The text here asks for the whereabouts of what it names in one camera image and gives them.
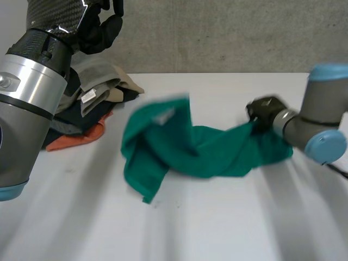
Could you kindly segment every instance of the light blue joint cap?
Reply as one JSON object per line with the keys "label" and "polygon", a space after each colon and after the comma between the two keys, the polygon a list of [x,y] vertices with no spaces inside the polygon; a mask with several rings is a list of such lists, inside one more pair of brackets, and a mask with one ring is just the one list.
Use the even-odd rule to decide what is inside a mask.
{"label": "light blue joint cap", "polygon": [[28,181],[11,187],[0,188],[0,201],[13,200],[22,193]]}
{"label": "light blue joint cap", "polygon": [[319,164],[338,160],[347,149],[346,137],[339,130],[330,129],[313,136],[304,153]]}
{"label": "light blue joint cap", "polygon": [[312,82],[348,79],[348,64],[318,64],[309,74]]}

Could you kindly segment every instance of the gray wall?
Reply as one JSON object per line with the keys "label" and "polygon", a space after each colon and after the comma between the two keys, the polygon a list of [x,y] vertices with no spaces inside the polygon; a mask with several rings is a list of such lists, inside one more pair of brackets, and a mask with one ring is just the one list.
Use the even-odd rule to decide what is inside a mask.
{"label": "gray wall", "polygon": [[[125,0],[125,7],[121,35],[102,56],[127,72],[306,72],[348,61],[347,0]],[[25,8],[25,0],[1,0],[0,53],[22,34]]]}

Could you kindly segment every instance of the green cloth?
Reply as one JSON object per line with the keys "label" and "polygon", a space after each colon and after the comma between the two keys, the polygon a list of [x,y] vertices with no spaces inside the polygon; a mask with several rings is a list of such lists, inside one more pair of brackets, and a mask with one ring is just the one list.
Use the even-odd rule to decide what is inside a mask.
{"label": "green cloth", "polygon": [[227,131],[193,127],[188,98],[146,105],[130,117],[123,135],[125,180],[150,203],[169,168],[198,178],[244,177],[292,156],[272,131],[251,134],[253,124]]}

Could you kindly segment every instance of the white tabletop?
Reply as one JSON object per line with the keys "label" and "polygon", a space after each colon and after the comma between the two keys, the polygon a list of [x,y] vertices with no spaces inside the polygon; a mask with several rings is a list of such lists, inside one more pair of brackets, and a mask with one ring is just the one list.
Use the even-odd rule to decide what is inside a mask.
{"label": "white tabletop", "polygon": [[0,203],[1,261],[348,260],[348,181],[295,151],[245,178],[169,173],[151,205],[123,179],[131,112],[189,92],[195,125],[228,129],[256,97],[299,109],[307,74],[133,74],[146,90],[98,141],[41,152],[22,195]]}

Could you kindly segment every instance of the gray robot arm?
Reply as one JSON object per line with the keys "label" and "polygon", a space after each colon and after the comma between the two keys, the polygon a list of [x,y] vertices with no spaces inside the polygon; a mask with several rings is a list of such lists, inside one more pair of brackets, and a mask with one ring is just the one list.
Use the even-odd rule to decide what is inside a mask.
{"label": "gray robot arm", "polygon": [[28,1],[27,31],[0,65],[0,201],[19,196],[29,180],[72,55],[111,46],[122,27],[122,3],[115,0],[119,13],[100,25],[98,14],[109,0]]}
{"label": "gray robot arm", "polygon": [[277,97],[263,97],[247,106],[261,130],[274,131],[319,164],[330,164],[346,151],[346,137],[339,131],[348,110],[348,65],[317,65],[308,77],[300,112],[287,108]]}

